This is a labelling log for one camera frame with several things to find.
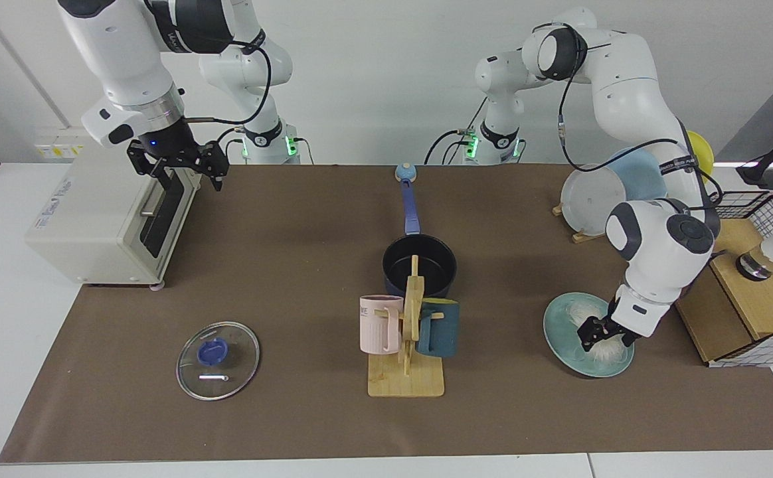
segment brown table mat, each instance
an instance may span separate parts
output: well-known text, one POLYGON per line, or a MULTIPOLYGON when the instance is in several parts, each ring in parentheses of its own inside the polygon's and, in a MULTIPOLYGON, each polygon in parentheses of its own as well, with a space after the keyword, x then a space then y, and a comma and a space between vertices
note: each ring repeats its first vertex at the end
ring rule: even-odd
POLYGON ((165 290, 83 287, 0 461, 773 449, 771 371, 707 369, 675 310, 616 378, 553 356, 548 303, 608 299, 626 269, 551 215, 563 166, 420 169, 422 230, 458 258, 458 356, 442 398, 369 398, 355 312, 402 235, 392 172, 234 167, 222 193, 199 191, 165 290), (250 326, 262 363, 236 396, 199 402, 174 371, 214 321, 250 326))

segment black stand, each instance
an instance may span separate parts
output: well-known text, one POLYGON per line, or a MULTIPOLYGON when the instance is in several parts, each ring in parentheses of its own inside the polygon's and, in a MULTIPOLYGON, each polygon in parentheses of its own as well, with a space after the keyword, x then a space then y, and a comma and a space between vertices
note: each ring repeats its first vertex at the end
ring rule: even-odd
POLYGON ((741 179, 744 179, 744 182, 748 185, 764 185, 764 182, 761 181, 761 177, 764 176, 764 172, 771 164, 773 164, 773 149, 763 155, 756 166, 741 166, 736 167, 735 170, 738 171, 741 179))

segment mug handle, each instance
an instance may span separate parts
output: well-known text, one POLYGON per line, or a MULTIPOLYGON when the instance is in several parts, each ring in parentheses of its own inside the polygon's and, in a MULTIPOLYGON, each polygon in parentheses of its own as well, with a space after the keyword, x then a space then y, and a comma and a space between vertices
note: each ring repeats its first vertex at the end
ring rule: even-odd
POLYGON ((432 354, 431 350, 431 313, 422 312, 419 318, 419 342, 416 344, 419 346, 420 353, 432 354))
POLYGON ((388 317, 386 319, 386 346, 384 352, 398 351, 401 348, 401 332, 398 330, 398 309, 386 307, 388 317))

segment mug rack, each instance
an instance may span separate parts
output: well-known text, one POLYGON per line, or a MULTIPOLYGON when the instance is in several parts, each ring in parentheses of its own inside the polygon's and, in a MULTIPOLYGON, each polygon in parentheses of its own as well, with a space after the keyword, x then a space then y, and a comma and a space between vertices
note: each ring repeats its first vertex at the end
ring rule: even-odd
MULTIPOLYGON (((401 351, 386 356, 369 355, 369 396, 419 398, 445 393, 442 358, 416 352, 425 278, 419 275, 419 256, 414 255, 411 264, 404 294, 404 312, 399 315, 402 323, 401 351)), ((386 311, 375 311, 375 314, 387 317, 386 311)), ((431 316, 432 320, 443 317, 442 313, 431 316)))

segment power outlet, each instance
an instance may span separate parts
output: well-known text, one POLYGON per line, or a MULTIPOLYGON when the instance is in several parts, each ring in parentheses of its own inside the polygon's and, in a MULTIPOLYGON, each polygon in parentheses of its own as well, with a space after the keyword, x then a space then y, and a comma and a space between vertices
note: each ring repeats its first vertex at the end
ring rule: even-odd
POLYGON ((74 159, 83 147, 85 147, 83 138, 76 136, 58 136, 53 138, 52 141, 44 141, 41 144, 35 145, 35 149, 38 149, 38 154, 44 159, 74 159))

